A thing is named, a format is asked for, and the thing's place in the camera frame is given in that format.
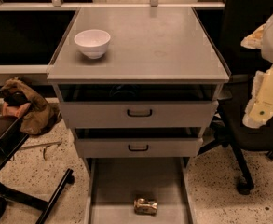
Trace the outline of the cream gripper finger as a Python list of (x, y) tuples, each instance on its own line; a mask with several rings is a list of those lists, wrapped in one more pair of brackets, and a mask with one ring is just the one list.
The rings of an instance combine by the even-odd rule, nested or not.
[(242, 122), (258, 129), (273, 117), (273, 65), (265, 72), (255, 73), (251, 94)]
[(259, 26), (251, 34), (244, 37), (240, 44), (246, 49), (261, 49), (264, 33), (264, 25)]

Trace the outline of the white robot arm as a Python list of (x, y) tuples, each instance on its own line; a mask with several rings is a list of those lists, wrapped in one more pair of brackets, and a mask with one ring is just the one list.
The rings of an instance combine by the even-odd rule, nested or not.
[(252, 98), (242, 119), (246, 127), (258, 129), (273, 117), (273, 14), (240, 44), (247, 49), (260, 49), (262, 58), (272, 63), (265, 72), (255, 73)]

